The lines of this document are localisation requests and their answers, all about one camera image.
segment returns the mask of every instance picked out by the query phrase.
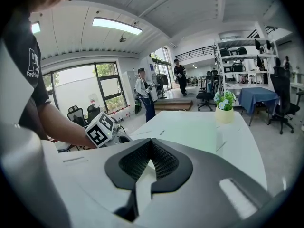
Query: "wooden platform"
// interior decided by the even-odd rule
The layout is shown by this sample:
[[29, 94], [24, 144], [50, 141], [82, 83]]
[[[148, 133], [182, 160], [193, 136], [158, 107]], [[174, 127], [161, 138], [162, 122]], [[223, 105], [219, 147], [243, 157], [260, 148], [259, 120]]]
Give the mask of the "wooden platform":
[[156, 111], [189, 111], [193, 101], [189, 99], [163, 99], [154, 102]]

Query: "flower pot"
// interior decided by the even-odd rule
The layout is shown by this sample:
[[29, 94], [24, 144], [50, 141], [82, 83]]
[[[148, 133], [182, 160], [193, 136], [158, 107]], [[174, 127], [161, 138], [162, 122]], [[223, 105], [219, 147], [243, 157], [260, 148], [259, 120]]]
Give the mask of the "flower pot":
[[215, 119], [223, 124], [228, 124], [233, 121], [233, 108], [230, 111], [224, 111], [218, 107], [215, 109]]

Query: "ceiling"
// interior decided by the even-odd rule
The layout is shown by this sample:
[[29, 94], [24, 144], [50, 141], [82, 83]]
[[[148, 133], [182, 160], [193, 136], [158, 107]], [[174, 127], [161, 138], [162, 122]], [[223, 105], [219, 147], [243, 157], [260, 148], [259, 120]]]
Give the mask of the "ceiling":
[[206, 66], [214, 66], [214, 58], [212, 59], [207, 59], [204, 61], [199, 61], [199, 62], [195, 62], [195, 63], [191, 63], [191, 64], [186, 64], [183, 65], [186, 69], [193, 69], [195, 65], [196, 67], [206, 67]]
[[[41, 31], [35, 36], [42, 57], [78, 51], [116, 51], [146, 56], [183, 36], [212, 28], [225, 31], [240, 21], [268, 23], [280, 9], [278, 0], [74, 0], [32, 14]], [[122, 31], [93, 27], [94, 17], [137, 22], [138, 36]]]

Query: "ceiling light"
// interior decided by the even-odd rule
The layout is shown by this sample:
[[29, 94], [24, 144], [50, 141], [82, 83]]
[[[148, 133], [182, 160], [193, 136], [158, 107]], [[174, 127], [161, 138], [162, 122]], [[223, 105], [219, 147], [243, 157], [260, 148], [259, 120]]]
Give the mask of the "ceiling light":
[[119, 29], [123, 30], [126, 32], [130, 32], [132, 34], [138, 35], [139, 33], [142, 32], [142, 29], [137, 28], [132, 25], [128, 25], [116, 20], [112, 19], [104, 19], [104, 18], [94, 18], [93, 20], [93, 26], [101, 26], [101, 27], [107, 27], [107, 28], [112, 28], [112, 29]]
[[32, 24], [32, 32], [33, 34], [40, 32], [40, 25], [38, 22]]

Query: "railing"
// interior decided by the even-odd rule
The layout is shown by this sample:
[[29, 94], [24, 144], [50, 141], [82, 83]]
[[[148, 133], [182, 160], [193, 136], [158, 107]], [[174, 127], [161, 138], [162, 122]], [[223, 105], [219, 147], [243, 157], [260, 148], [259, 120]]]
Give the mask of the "railing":
[[[267, 34], [271, 33], [272, 31], [275, 31], [277, 27], [272, 27], [272, 26], [265, 26], [265, 31]], [[252, 33], [247, 37], [247, 38], [260, 38], [257, 30], [255, 29], [252, 31]]]
[[183, 54], [179, 54], [176, 58], [179, 61], [187, 60], [194, 57], [200, 57], [208, 54], [214, 54], [213, 46], [202, 47], [193, 51], [185, 52]]

